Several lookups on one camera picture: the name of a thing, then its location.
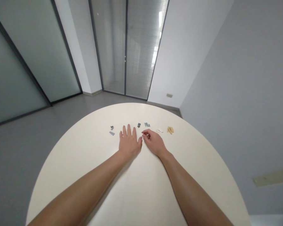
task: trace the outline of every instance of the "small part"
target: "small part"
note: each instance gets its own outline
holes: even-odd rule
[[[169,132],[172,135],[172,133],[174,133],[174,129],[172,127],[168,126],[168,131],[167,132]]]

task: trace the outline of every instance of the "frosted glass panel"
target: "frosted glass panel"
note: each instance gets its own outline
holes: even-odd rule
[[[168,0],[129,0],[126,95],[147,99]]]
[[[125,93],[126,0],[92,0],[103,87]]]
[[[0,122],[47,106],[0,32]]]
[[[80,92],[50,0],[0,0],[0,21],[50,101]]]

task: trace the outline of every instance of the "hand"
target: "hand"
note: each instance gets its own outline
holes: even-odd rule
[[[142,133],[142,137],[144,138],[146,145],[155,155],[161,157],[163,154],[168,152],[163,139],[157,133],[150,129],[144,130]]]
[[[122,153],[128,160],[137,156],[142,149],[142,137],[136,140],[136,128],[133,128],[133,134],[131,134],[131,127],[128,124],[128,133],[126,127],[123,126],[123,132],[119,133],[119,152]]]

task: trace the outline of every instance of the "floor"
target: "floor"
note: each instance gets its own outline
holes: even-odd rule
[[[82,94],[0,126],[0,225],[25,225],[41,167],[71,126],[100,108],[129,102],[146,103],[107,92]]]

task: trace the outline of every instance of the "electrical outlet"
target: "electrical outlet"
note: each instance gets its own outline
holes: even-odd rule
[[[283,170],[253,178],[257,187],[283,183]]]

